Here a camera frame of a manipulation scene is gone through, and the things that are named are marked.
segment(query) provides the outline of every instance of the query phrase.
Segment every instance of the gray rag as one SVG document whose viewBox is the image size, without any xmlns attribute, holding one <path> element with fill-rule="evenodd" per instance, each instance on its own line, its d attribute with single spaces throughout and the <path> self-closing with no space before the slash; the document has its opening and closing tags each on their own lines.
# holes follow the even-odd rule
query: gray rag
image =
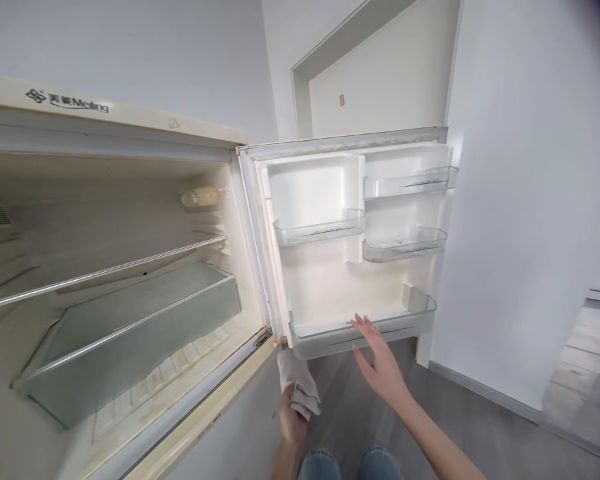
<svg viewBox="0 0 600 480">
<path fill-rule="evenodd" d="M 278 370 L 280 370 L 280 388 L 286 390 L 294 385 L 291 396 L 291 408 L 311 420 L 311 414 L 320 415 L 320 397 L 318 387 L 309 372 L 306 360 L 300 360 L 290 348 L 278 352 Z"/>
</svg>

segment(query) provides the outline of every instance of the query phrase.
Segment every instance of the gray floor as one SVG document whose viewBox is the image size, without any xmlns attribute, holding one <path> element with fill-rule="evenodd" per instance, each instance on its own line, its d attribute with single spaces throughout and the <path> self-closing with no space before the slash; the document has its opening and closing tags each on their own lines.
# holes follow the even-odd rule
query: gray floor
<svg viewBox="0 0 600 480">
<path fill-rule="evenodd" d="M 600 447 L 600 302 L 587 300 L 547 386 L 543 413 Z"/>
<path fill-rule="evenodd" d="M 490 479 L 600 479 L 600 458 L 415 363 L 414 339 L 391 343 L 413 396 Z M 351 352 L 309 368 L 323 414 L 311 420 L 307 451 L 328 449 L 343 478 L 357 478 L 363 452 L 390 450 L 405 478 L 434 479 L 424 454 L 393 412 L 365 384 Z"/>
</svg>

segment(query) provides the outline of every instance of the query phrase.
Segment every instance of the white wall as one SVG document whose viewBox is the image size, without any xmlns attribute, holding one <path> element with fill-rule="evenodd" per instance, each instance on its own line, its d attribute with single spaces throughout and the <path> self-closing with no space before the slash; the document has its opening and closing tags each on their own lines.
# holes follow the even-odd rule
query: white wall
<svg viewBox="0 0 600 480">
<path fill-rule="evenodd" d="M 362 3 L 363 0 L 262 0 L 280 140 L 298 138 L 291 68 Z"/>
<path fill-rule="evenodd" d="M 600 264 L 600 24 L 559 0 L 464 0 L 461 152 L 432 360 L 533 408 Z"/>
<path fill-rule="evenodd" d="M 312 79 L 313 136 L 444 124 L 459 3 L 418 0 Z"/>
<path fill-rule="evenodd" d="M 277 140 L 260 0 L 0 0 L 0 75 Z"/>
</svg>

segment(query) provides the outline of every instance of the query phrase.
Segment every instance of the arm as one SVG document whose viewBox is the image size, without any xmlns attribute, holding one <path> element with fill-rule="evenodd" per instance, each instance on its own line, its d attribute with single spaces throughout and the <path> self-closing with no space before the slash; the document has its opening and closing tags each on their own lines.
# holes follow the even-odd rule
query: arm
<svg viewBox="0 0 600 480">
<path fill-rule="evenodd" d="M 280 445 L 273 462 L 271 480 L 295 480 L 307 440 L 307 421 L 291 408 L 293 385 L 282 393 L 280 403 Z"/>
<path fill-rule="evenodd" d="M 367 340 L 373 352 L 370 365 L 357 347 L 353 356 L 374 392 L 396 412 L 424 452 L 440 480 L 486 480 L 485 476 L 431 420 L 413 399 L 387 342 L 368 317 L 356 314 L 352 325 Z"/>
</svg>

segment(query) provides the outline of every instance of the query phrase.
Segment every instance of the door hinge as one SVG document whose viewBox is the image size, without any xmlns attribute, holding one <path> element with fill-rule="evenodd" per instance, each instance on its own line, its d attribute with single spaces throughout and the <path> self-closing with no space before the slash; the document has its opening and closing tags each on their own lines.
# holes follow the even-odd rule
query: door hinge
<svg viewBox="0 0 600 480">
<path fill-rule="evenodd" d="M 264 344 L 264 342 L 266 342 L 271 335 L 271 330 L 267 328 L 266 330 L 264 330 L 264 332 L 262 332 L 262 334 L 260 334 L 258 338 L 256 338 L 255 342 L 253 342 L 254 346 L 262 346 L 262 344 Z"/>
</svg>

